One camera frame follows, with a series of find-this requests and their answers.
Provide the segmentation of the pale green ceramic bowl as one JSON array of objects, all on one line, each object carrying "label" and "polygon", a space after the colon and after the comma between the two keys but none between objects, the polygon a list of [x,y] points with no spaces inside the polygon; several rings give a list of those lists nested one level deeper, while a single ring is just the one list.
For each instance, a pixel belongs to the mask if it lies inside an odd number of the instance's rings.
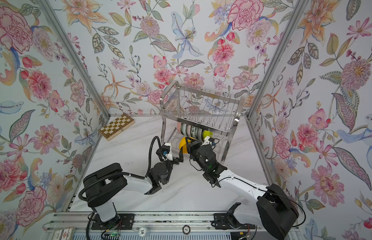
[{"label": "pale green ceramic bowl", "polygon": [[187,135],[187,125],[181,124],[181,134],[186,136]]}]

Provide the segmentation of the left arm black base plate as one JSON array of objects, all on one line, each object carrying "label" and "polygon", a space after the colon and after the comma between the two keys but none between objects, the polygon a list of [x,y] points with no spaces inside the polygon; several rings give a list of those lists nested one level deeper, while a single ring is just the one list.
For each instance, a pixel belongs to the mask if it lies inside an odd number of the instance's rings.
[{"label": "left arm black base plate", "polygon": [[113,219],[102,222],[98,214],[95,214],[91,230],[132,230],[135,214],[117,214]]}]

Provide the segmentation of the dark blue floral bowl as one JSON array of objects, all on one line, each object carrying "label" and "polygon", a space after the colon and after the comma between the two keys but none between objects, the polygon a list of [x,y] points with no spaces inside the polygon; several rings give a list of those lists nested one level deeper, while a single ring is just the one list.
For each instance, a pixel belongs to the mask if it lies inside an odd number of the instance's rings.
[{"label": "dark blue floral bowl", "polygon": [[203,140],[203,132],[204,132],[203,129],[201,129],[201,128],[196,128],[196,138],[197,138],[199,141],[202,141],[202,140]]}]

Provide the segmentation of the orange yellow plastic bowl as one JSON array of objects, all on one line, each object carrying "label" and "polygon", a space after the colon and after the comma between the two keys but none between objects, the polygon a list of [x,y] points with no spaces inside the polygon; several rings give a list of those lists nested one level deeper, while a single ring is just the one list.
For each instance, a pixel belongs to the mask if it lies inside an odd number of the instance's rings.
[{"label": "orange yellow plastic bowl", "polygon": [[188,150],[188,144],[191,143],[192,141],[194,141],[193,138],[190,138],[190,137],[184,137],[181,139],[181,142],[179,144],[179,150],[180,150],[180,153],[182,154],[189,154],[189,150]]}]

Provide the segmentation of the lime green plastic bowl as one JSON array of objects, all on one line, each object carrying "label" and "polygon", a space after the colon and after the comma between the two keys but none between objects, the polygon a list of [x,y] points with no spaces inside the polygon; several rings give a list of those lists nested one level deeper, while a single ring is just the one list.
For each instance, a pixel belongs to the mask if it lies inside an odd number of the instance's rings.
[{"label": "lime green plastic bowl", "polygon": [[203,132],[202,132],[202,140],[203,141],[205,141],[205,138],[206,137],[212,137],[212,136],[213,136],[213,133],[212,132],[203,130]]}]

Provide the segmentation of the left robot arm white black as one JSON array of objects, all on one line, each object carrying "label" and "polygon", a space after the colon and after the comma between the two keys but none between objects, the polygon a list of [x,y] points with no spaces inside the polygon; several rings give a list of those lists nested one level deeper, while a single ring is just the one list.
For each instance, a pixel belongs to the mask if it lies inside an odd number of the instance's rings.
[{"label": "left robot arm white black", "polygon": [[118,163],[86,176],[83,180],[84,188],[80,190],[78,198],[87,202],[102,223],[115,222],[118,213],[112,198],[117,193],[133,191],[153,195],[169,182],[173,166],[184,161],[183,153],[179,153],[178,157],[172,155],[169,143],[158,149],[156,154],[161,161],[149,169],[146,177],[124,172]]}]

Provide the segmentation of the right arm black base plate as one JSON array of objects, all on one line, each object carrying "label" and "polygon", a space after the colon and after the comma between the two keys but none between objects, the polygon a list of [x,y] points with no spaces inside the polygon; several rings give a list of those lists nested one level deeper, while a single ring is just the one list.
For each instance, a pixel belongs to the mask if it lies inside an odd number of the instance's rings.
[{"label": "right arm black base plate", "polygon": [[228,213],[215,213],[213,214],[212,227],[216,230],[255,230],[256,226],[252,224],[241,224],[234,217]]}]

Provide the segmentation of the green leaf pattern bowl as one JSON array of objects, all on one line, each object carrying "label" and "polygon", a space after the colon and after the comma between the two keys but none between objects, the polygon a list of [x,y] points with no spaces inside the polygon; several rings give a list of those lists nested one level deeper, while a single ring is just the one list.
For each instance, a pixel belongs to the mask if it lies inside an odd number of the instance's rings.
[{"label": "green leaf pattern bowl", "polygon": [[197,138],[197,128],[194,126],[191,126],[191,137],[194,139]]}]

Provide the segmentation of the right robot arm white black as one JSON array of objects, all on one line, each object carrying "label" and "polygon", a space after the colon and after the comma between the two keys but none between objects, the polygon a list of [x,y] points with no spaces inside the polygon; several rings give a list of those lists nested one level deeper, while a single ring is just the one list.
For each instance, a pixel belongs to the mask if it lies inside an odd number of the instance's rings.
[{"label": "right robot arm white black", "polygon": [[285,239],[299,213],[280,186],[254,183],[220,164],[213,150],[215,142],[210,137],[204,142],[186,137],[185,142],[190,159],[200,166],[204,179],[213,188],[226,189],[244,198],[244,203],[233,204],[225,214],[231,228],[262,226],[274,238]]}]

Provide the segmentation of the pink striped ceramic bowl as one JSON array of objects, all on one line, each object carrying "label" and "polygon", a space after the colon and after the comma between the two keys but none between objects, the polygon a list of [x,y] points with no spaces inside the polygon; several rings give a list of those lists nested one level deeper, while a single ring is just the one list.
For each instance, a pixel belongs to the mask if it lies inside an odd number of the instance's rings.
[{"label": "pink striped ceramic bowl", "polygon": [[192,137],[192,126],[187,125],[186,133],[188,137]]}]

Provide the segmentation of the two-tier steel dish rack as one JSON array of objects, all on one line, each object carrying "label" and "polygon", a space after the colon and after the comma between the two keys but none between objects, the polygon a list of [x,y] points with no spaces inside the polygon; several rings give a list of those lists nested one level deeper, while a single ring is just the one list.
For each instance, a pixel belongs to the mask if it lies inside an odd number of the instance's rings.
[{"label": "two-tier steel dish rack", "polygon": [[185,136],[178,133],[177,122],[210,131],[213,138],[219,139],[214,151],[218,161],[223,164],[239,125],[244,103],[244,97],[219,96],[174,81],[160,96],[161,142],[170,142],[173,151],[179,151],[179,144]]}]

